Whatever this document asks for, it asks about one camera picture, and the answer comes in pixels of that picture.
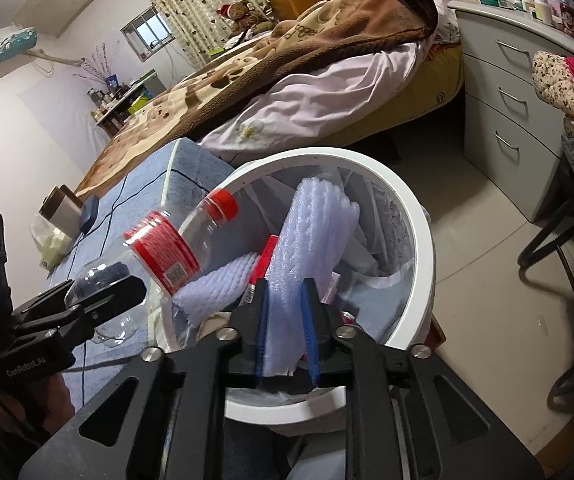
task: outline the stuffed toy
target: stuffed toy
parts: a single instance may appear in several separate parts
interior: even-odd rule
[[[253,4],[247,0],[235,4],[224,4],[216,12],[223,18],[233,20],[234,23],[230,26],[230,38],[249,29],[253,34],[260,34],[267,30],[273,30],[275,27],[275,23],[267,19],[262,12],[258,12]]]

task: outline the red bottle cap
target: red bottle cap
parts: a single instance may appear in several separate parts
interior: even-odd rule
[[[224,189],[214,189],[207,195],[207,198],[218,206],[227,221],[233,220],[238,214],[238,203],[230,192]]]

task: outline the brown blanket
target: brown blanket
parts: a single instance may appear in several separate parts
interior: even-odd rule
[[[161,146],[201,139],[291,73],[423,40],[437,21],[433,0],[331,0],[299,22],[280,23],[252,49],[151,101],[105,147],[76,192],[102,196]]]

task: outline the yellow mattress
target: yellow mattress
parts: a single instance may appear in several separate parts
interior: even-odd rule
[[[357,123],[325,137],[320,145],[342,148],[428,114],[451,101],[463,82],[462,47],[434,45],[403,91]]]

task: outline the person's hand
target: person's hand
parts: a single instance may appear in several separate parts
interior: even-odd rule
[[[62,374],[55,374],[27,385],[30,395],[35,399],[45,416],[43,428],[49,433],[56,433],[74,416],[69,389]],[[0,401],[21,422],[26,422],[22,404],[9,394],[0,391]],[[22,436],[18,423],[0,406],[0,428]]]

